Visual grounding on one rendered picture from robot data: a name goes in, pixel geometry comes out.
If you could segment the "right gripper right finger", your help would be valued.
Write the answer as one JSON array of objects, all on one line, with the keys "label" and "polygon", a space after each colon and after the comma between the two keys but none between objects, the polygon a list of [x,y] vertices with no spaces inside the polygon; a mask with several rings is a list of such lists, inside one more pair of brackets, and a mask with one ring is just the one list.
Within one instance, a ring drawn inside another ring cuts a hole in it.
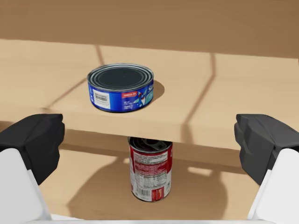
[{"label": "right gripper right finger", "polygon": [[299,132],[264,114],[237,114],[242,169],[259,185],[248,220],[299,220]]}]

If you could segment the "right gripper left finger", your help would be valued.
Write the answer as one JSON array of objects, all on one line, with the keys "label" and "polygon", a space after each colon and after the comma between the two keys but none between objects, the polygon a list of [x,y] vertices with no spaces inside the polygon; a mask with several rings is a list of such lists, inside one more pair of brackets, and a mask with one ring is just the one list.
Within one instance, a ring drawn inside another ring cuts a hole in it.
[{"label": "right gripper left finger", "polygon": [[30,115],[0,132],[0,221],[51,220],[39,185],[57,168],[62,114]]}]

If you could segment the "blue flat can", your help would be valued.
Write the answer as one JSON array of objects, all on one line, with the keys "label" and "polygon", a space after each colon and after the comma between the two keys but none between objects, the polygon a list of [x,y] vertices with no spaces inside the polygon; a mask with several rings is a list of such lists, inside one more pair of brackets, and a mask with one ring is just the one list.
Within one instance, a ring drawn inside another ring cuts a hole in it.
[{"label": "blue flat can", "polygon": [[154,73],[133,63],[113,63],[87,75],[91,103],[106,112],[133,112],[146,107],[154,97]]}]

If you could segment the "red and white can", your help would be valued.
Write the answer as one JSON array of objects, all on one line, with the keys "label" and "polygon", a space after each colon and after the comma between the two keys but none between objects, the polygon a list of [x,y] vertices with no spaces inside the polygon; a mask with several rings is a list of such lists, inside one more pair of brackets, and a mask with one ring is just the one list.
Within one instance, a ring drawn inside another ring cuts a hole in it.
[{"label": "red and white can", "polygon": [[146,202],[164,199],[171,189],[171,141],[128,137],[132,194]]}]

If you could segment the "pale wooden shelf unit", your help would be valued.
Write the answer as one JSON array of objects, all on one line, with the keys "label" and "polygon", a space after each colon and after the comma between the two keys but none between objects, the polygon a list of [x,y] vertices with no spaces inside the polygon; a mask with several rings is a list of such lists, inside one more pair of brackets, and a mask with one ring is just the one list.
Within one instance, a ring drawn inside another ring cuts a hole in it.
[{"label": "pale wooden shelf unit", "polygon": [[[130,113],[90,102],[87,74],[153,70]],[[61,113],[59,165],[40,186],[51,213],[81,219],[245,219],[258,185],[241,169],[239,113],[299,131],[299,0],[0,0],[0,130]],[[130,191],[128,136],[173,145],[170,194]]]}]

